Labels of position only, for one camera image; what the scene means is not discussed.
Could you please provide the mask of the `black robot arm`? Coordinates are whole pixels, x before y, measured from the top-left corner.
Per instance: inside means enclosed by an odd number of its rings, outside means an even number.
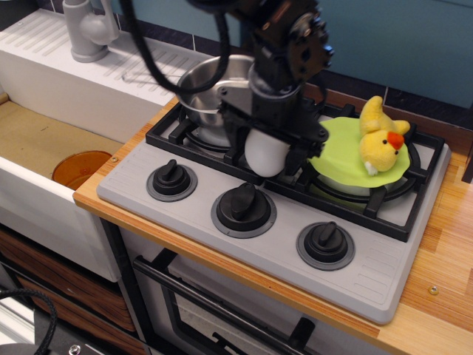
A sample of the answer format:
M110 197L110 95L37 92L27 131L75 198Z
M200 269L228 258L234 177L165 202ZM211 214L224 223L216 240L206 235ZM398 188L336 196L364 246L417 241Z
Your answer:
M304 97L306 82L331 61L333 49L316 1L193 1L215 15L231 14L253 40L246 87L218 89L220 112L232 148L250 169L270 178L294 175L318 157L328 132L318 122L323 103Z

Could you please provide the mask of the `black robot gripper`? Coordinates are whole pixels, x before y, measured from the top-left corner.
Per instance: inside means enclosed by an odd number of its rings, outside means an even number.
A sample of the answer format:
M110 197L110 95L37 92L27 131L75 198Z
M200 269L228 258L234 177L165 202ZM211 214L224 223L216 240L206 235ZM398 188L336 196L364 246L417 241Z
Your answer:
M318 122L324 103L316 104L303 95L304 84L280 70L268 71L253 64L248 72L248 88L220 88L220 112L230 143L224 161L238 165L252 129L285 142L290 150L284 173L295 175L316 156L329 134Z

